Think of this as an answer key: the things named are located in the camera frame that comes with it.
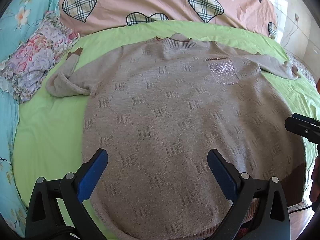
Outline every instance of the light green sheet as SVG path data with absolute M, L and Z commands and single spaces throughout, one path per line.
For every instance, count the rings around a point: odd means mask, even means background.
M 176 32 L 197 40 L 218 41 L 250 53 L 258 51 L 269 54 L 281 62 L 288 59 L 278 43 L 259 34 L 213 24 L 159 21 L 105 30 L 81 38 L 72 48 L 72 51 L 78 47 L 84 48 L 76 68 L 124 44 L 144 41 L 154 36 L 170 37 Z M 27 206 L 38 177 L 60 179 L 68 172 L 75 172 L 82 163 L 83 117 L 88 97 L 55 98 L 45 90 L 48 77 L 65 59 L 66 55 L 50 71 L 32 100 L 20 104 L 20 122 L 12 159 L 16 185 Z M 263 74 L 283 95 L 292 112 L 320 119 L 320 96 L 304 77 L 292 81 L 266 72 Z M 306 147 L 309 169 L 316 157 L 316 146 L 307 141 Z M 63 204 L 60 206 L 66 223 L 71 224 L 65 207 Z M 85 203 L 85 206 L 104 235 L 108 239 L 117 239 L 96 218 L 90 203 Z

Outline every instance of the heart pattern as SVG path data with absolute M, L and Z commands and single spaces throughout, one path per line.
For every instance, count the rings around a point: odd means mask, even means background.
M 224 9 L 218 0 L 188 0 L 188 2 L 205 23 L 224 13 Z
M 85 23 L 98 0 L 64 0 L 62 10 L 70 17 Z
M 273 22 L 268 23 L 269 38 L 275 39 L 277 34 L 277 26 Z
M 155 13 L 149 17 L 142 13 L 135 12 L 127 15 L 127 25 L 131 26 L 137 23 L 150 23 L 155 21 L 167 21 L 169 18 L 164 13 Z

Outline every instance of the pink bedding with hearts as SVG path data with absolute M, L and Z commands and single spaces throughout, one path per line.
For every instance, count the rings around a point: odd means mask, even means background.
M 104 29 L 159 20 L 226 25 L 276 34 L 276 14 L 269 0 L 60 0 L 63 24 L 88 35 Z

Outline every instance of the sweater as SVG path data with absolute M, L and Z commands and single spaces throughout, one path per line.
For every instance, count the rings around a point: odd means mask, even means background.
M 231 206 L 207 164 L 214 148 L 253 178 L 278 177 L 288 205 L 302 200 L 304 144 L 285 130 L 291 111 L 261 74 L 296 79 L 289 62 L 181 34 L 124 45 L 74 72 L 78 57 L 46 89 L 89 95 L 83 160 L 98 148 L 109 157 L 90 200 L 120 239 L 210 236 Z

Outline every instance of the sweater collar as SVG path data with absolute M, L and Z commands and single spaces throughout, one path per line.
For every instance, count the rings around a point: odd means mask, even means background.
M 197 44 L 197 41 L 193 40 L 192 38 L 188 39 L 180 33 L 175 33 L 170 38 L 161 39 L 155 37 L 154 39 L 176 49 L 188 49 Z

